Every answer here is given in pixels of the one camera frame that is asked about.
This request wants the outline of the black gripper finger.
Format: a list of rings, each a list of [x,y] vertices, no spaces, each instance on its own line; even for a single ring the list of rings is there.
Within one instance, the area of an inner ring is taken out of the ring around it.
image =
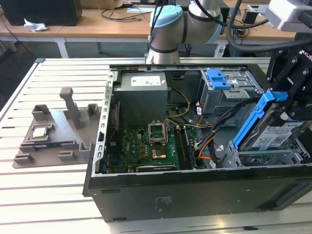
[[[312,106],[307,106],[312,101],[312,96],[307,94],[306,83],[310,79],[309,70],[293,72],[287,77],[290,83],[288,97],[283,102],[283,121],[310,121],[312,119]]]
[[[293,75],[296,70],[296,49],[275,51],[271,56],[267,78],[269,89],[293,94]]]

